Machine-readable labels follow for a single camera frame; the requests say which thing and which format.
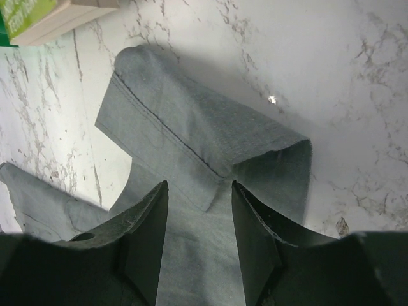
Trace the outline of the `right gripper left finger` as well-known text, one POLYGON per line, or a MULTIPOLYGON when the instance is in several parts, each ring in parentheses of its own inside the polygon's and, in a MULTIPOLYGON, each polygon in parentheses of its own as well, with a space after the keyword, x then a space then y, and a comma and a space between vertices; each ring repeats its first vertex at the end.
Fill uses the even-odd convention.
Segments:
POLYGON ((1 235, 2 305, 154 305, 168 184, 69 241, 1 235))

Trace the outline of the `grey long sleeve shirt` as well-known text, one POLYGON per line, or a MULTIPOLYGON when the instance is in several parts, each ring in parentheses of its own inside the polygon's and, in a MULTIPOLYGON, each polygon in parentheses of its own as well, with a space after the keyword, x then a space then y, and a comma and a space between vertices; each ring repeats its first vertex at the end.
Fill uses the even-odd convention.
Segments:
POLYGON ((302 222, 310 181, 308 138, 186 76, 145 46, 121 51, 96 127, 131 156, 110 210, 1 165, 23 235, 69 241, 168 184, 168 217, 154 305, 245 303, 231 212, 239 180, 302 222))

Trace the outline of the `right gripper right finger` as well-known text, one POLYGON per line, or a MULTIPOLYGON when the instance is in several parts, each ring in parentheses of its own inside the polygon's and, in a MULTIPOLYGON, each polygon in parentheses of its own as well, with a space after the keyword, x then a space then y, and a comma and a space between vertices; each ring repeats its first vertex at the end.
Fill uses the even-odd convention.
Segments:
POLYGON ((247 305, 406 305, 407 233, 335 239, 307 229, 232 184, 247 305))

